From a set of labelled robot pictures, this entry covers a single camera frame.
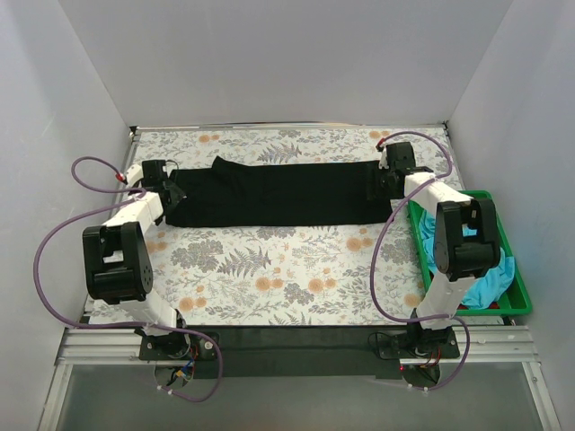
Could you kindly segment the black t shirt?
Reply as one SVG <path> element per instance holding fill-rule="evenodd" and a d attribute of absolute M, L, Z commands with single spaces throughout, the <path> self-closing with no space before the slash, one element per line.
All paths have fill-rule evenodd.
<path fill-rule="evenodd" d="M 378 224 L 392 213 L 378 163 L 247 166 L 216 157 L 172 180 L 184 199 L 166 223 L 181 228 Z"/>

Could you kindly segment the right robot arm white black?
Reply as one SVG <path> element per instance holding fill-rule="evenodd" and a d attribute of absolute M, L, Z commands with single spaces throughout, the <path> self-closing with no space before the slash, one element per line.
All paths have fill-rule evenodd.
<path fill-rule="evenodd" d="M 381 140 L 381 182 L 399 207 L 414 202 L 435 219 L 433 256 L 438 273 L 411 318 L 396 318 L 376 299 L 375 269 L 381 242 L 397 212 L 393 211 L 376 240 L 369 271 L 369 289 L 376 309 L 387 319 L 418 326 L 406 335 L 407 348 L 415 356 L 437 349 L 437 331 L 452 326 L 456 311 L 475 280 L 500 262 L 500 234 L 496 208 L 488 198 L 472 198 L 451 188 L 427 167 L 416 163 L 408 142 L 387 144 Z"/>

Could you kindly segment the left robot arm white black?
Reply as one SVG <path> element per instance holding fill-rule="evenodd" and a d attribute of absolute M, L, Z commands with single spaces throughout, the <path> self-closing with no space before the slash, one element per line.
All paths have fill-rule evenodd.
<path fill-rule="evenodd" d="M 169 161 L 132 165 L 117 178 L 130 186 L 128 199 L 104 224 L 83 232 L 84 270 L 89 296 L 139 321 L 146 336 L 162 336 L 160 348 L 170 358 L 190 352 L 190 335 L 181 314 L 154 288 L 154 271 L 145 234 L 159 225 L 185 193 L 168 173 Z"/>

